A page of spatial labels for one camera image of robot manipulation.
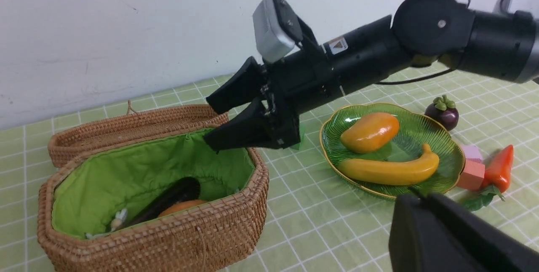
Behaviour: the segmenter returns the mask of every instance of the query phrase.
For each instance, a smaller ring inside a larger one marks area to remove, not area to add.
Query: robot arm
[[[391,16],[318,45],[285,0],[253,15],[254,57],[206,100],[218,113],[247,104],[204,136],[215,151],[280,149],[300,141],[299,115],[438,60],[451,69],[523,83],[539,76],[539,29],[530,13],[472,11],[455,0],[406,0]],[[300,50],[285,57],[298,46]],[[539,254],[443,195],[399,195],[389,239],[395,272],[536,271]]]
[[[456,0],[405,0],[388,15],[318,45],[285,0],[253,14],[263,64],[248,58],[206,98],[217,112],[250,103],[204,139],[215,151],[283,149],[300,141],[299,115],[438,60],[452,69],[515,83],[539,76],[539,29],[530,13],[472,11]],[[300,50],[287,56],[294,47]]]

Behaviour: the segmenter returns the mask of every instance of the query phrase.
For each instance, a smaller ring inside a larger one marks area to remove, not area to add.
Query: pink block
[[[476,146],[460,146],[460,148],[464,152],[466,159],[475,161],[476,163],[483,162],[483,156]]]
[[[467,159],[464,171],[460,174],[460,179],[456,186],[470,191],[477,191],[481,187],[484,177],[485,165]]]

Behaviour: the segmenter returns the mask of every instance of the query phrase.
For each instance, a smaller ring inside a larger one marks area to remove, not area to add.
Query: red pepper
[[[511,169],[513,160],[513,146],[509,145],[498,153],[485,169],[485,177],[481,189],[493,184],[500,193],[507,191],[511,184]]]

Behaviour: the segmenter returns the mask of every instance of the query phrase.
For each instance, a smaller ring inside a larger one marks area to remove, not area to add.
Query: tablecloth
[[[407,69],[389,80],[441,70],[439,64]],[[214,77],[135,98],[133,108],[204,103],[204,97],[228,78]],[[262,150],[271,172],[264,232],[249,258],[225,270],[391,271],[387,242],[393,203],[339,178],[322,155],[318,132],[345,105],[386,102],[421,113],[442,94],[451,96],[460,112],[452,131],[458,143],[477,145],[484,157],[509,144],[515,146],[506,201],[495,199],[475,214],[538,250],[539,86],[456,71],[414,84],[370,86],[301,115],[306,134],[299,150]],[[46,149],[52,134],[126,111],[127,103],[116,103],[0,132],[0,270],[52,271],[35,235],[38,189],[56,171]],[[448,195],[458,197],[462,192],[455,188]]]

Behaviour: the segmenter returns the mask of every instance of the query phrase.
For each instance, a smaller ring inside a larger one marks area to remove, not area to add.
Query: green fabric lining
[[[147,141],[90,157],[54,192],[53,228],[86,239],[110,230],[117,211],[133,218],[173,182],[200,181],[200,199],[213,201],[242,190],[254,171],[246,149],[215,153],[203,140],[213,128]]]

